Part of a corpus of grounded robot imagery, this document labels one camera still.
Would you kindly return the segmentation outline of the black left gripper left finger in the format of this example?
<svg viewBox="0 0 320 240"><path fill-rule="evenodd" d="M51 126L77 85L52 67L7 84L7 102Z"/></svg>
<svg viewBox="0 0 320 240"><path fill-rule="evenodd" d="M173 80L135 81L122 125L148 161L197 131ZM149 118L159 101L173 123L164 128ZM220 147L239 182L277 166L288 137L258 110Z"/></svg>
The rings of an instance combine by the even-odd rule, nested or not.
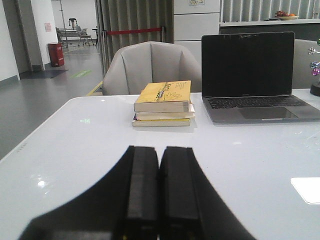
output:
<svg viewBox="0 0 320 240"><path fill-rule="evenodd" d="M32 219L21 240L156 240L158 157L153 147L129 146L97 183Z"/></svg>

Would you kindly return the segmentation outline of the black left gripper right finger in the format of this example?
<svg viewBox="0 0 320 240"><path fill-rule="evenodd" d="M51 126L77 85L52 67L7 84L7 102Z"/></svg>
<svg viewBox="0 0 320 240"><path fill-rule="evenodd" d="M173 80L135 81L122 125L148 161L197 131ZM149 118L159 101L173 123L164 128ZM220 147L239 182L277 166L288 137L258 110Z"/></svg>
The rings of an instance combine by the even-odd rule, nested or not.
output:
<svg viewBox="0 0 320 240"><path fill-rule="evenodd" d="M160 239L254 239L209 182L192 148L165 149L159 189Z"/></svg>

